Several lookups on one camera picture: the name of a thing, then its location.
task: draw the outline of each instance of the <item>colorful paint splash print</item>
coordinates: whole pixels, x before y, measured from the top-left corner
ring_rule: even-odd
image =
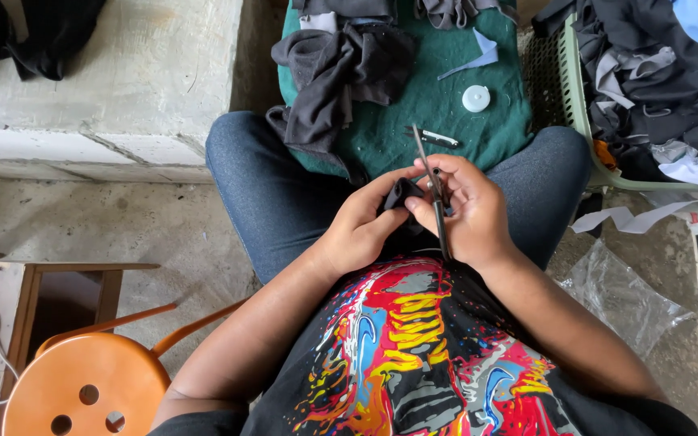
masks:
[[[457,307],[453,286],[432,258],[358,273],[327,305],[293,432],[578,434],[545,379],[555,366],[472,316],[472,302]]]

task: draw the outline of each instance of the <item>green cloth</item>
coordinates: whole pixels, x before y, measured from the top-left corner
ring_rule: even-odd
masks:
[[[425,17],[413,16],[413,0],[398,1],[398,27],[414,35],[416,62],[402,98],[390,106],[352,102],[354,120],[334,145],[334,152],[361,162],[371,179],[412,164],[416,143],[403,136],[404,126],[449,136],[460,147],[449,150],[424,143],[424,151],[467,157],[481,170],[489,170],[521,150],[532,134],[528,126],[532,110],[524,95],[521,66],[516,45],[516,26],[496,8],[480,11],[471,23],[484,36],[497,42],[499,61],[459,71],[438,81],[437,76],[467,64],[482,55],[470,25],[464,29],[437,30]],[[513,0],[507,1],[515,7]],[[290,0],[282,37],[300,29],[298,11]],[[489,107],[472,113],[462,106],[462,94],[480,84],[490,90]],[[287,67],[279,67],[279,87],[287,105],[298,94]],[[309,171],[346,177],[342,168],[306,153],[291,151]]]

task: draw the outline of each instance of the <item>plastic basket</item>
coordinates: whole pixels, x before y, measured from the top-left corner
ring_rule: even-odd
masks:
[[[635,182],[608,170],[594,152],[587,104],[583,94],[580,55],[570,15],[565,24],[548,38],[536,38],[531,27],[520,29],[519,55],[528,98],[532,105],[533,131],[548,126],[570,126],[583,134],[592,152],[590,191],[610,186],[625,191],[698,192],[698,184]]]

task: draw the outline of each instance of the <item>blue jeans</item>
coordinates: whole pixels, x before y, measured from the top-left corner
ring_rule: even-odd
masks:
[[[250,112],[215,121],[206,140],[206,165],[262,283],[325,232],[355,189],[345,178],[307,172],[265,119]],[[513,242],[541,269],[565,233],[590,168],[580,134],[548,127],[487,172],[505,194]]]

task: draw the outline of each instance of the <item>forearm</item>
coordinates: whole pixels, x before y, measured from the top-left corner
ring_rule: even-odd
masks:
[[[666,401],[635,352],[521,252],[479,272],[542,351],[587,389]]]
[[[307,250],[201,342],[169,395],[203,400],[257,396],[337,279],[314,250]]]

